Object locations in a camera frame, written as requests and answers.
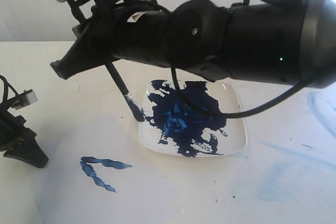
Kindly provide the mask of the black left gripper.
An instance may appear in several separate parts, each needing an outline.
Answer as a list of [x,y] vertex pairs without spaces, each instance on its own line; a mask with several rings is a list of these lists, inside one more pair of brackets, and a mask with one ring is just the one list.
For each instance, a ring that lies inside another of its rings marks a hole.
[[45,167],[48,157],[35,140],[36,134],[25,127],[21,116],[1,115],[1,151],[3,157],[16,159],[33,167]]

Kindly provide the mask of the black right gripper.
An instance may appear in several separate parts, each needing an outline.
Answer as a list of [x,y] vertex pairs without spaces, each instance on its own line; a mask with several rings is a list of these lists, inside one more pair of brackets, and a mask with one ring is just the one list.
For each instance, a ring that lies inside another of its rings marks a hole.
[[115,4],[105,15],[95,10],[68,52],[50,66],[58,77],[69,79],[121,59],[168,64],[164,33],[170,15],[156,0]]

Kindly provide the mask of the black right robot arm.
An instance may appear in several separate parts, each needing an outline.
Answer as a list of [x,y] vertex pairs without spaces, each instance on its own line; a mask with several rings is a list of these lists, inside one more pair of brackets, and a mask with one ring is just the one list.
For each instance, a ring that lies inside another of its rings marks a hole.
[[312,86],[325,88],[335,83],[335,0],[229,9],[191,0],[171,15],[148,6],[120,7],[109,18],[93,16],[51,67],[68,79],[120,59],[174,66],[211,82],[294,85],[322,73]]

